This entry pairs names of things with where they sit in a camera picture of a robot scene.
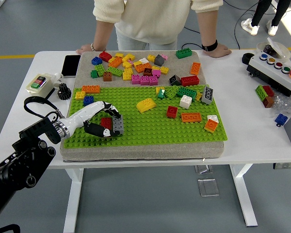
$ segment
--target white sneaker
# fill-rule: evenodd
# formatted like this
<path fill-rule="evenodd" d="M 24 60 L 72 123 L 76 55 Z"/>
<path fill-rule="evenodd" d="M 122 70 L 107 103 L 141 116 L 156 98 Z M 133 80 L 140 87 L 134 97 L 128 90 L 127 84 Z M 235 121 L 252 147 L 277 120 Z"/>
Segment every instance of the white sneaker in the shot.
<path fill-rule="evenodd" d="M 277 32 L 277 29 L 278 29 L 278 26 L 272 26 L 272 21 L 269 20 L 266 24 L 266 27 L 268 29 L 268 35 L 276 35 L 276 32 Z"/>
<path fill-rule="evenodd" d="M 249 32 L 251 35 L 256 35 L 258 34 L 259 25 L 252 27 L 251 22 L 252 22 L 252 18 L 242 21 L 242 28 L 246 32 Z"/>

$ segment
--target person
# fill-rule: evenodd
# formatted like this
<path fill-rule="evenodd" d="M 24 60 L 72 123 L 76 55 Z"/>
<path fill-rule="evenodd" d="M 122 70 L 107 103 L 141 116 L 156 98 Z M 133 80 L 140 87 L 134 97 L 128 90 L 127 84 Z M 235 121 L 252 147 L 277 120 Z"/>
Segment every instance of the person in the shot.
<path fill-rule="evenodd" d="M 216 40 L 219 6 L 223 0 L 95 0 L 96 33 L 92 44 L 76 50 L 104 51 L 115 26 L 119 51 L 177 50 L 177 37 L 190 8 L 197 13 L 202 47 L 210 57 L 231 53 Z"/>
<path fill-rule="evenodd" d="M 281 21 L 281 18 L 285 14 L 287 8 L 290 5 L 291 0 L 279 0 L 277 5 L 276 14 L 273 20 L 269 20 L 266 24 L 268 29 L 268 35 L 274 36 L 278 30 L 278 24 Z M 262 16 L 268 10 L 272 3 L 272 0 L 260 0 L 257 5 L 256 12 L 254 13 L 253 18 L 248 18 L 247 20 L 242 21 L 242 28 L 249 32 L 251 35 L 256 35 L 259 30 L 259 22 L 262 19 Z"/>

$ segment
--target green baseplate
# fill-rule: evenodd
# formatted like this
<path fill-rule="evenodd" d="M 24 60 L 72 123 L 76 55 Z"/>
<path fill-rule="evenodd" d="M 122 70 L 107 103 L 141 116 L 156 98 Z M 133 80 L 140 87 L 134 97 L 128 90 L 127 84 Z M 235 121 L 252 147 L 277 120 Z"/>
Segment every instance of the green baseplate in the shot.
<path fill-rule="evenodd" d="M 203 92 L 204 85 L 188 86 L 186 88 Z M 83 107 L 82 100 L 75 100 L 77 91 L 75 88 L 70 105 L 69 116 Z M 221 122 L 218 109 L 213 100 L 210 105 L 192 102 L 189 109 L 179 107 L 180 97 L 159 99 L 156 95 L 155 87 L 102 87 L 100 94 L 87 94 L 94 96 L 95 101 L 105 101 L 112 103 L 120 114 L 123 115 L 124 134 L 111 137 L 100 138 L 85 133 L 83 128 L 76 129 L 72 137 L 64 141 L 64 148 L 92 148 L 92 147 L 116 147 L 135 145 L 155 145 L 155 144 L 175 144 L 190 142 L 214 142 L 226 141 L 227 136 Z M 137 103 L 147 98 L 152 98 L 156 107 L 140 113 L 136 107 Z M 168 106 L 178 108 L 175 119 L 166 116 Z M 197 113 L 202 116 L 201 122 L 183 123 L 181 113 Z M 214 133 L 204 129 L 207 122 L 207 115 L 217 115 L 219 124 Z M 100 124 L 102 117 L 111 117 L 104 111 L 94 116 L 90 122 Z"/>

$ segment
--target gray floor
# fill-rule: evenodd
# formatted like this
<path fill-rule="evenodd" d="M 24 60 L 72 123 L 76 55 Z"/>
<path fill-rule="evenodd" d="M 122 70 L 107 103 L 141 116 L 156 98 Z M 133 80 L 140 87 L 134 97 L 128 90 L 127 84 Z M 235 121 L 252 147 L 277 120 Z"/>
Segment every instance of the gray floor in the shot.
<path fill-rule="evenodd" d="M 257 3 L 227 2 L 242 9 Z M 0 55 L 75 50 L 90 43 L 95 29 L 93 5 L 92 0 L 6 0 L 0 8 Z M 244 12 L 226 3 L 220 8 L 217 37 L 231 49 L 238 49 L 236 24 L 241 49 L 255 48 L 268 37 L 264 26 L 257 36 L 241 29 L 237 20 Z M 260 25 L 271 18 L 265 15 Z M 194 12 L 186 27 L 198 30 Z M 291 47 L 291 36 L 282 24 L 272 39 Z M 200 36 L 183 29 L 178 49 L 185 43 L 200 44 Z M 115 33 L 108 50 L 117 50 Z M 0 131 L 31 62 L 0 59 Z M 228 166 L 213 166 L 214 173 L 208 176 L 196 175 L 193 166 L 87 169 L 76 232 L 291 233 L 291 170 L 272 166 L 253 165 L 244 177 L 259 224 L 250 228 L 245 226 Z M 204 177 L 217 180 L 220 196 L 200 196 L 197 179 Z M 0 227 L 16 223 L 22 233 L 62 232 L 70 185 L 64 170 L 47 170 L 35 188 L 15 194 L 0 215 Z"/>

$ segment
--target black gear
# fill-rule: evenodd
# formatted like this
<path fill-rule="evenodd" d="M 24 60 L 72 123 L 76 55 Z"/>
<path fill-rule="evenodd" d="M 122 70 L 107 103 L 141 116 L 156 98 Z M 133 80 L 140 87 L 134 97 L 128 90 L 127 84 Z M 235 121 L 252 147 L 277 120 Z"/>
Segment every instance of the black gear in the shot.
<path fill-rule="evenodd" d="M 59 90 L 57 94 L 61 100 L 67 100 L 71 98 L 71 90 L 67 87 L 65 83 L 59 85 Z"/>

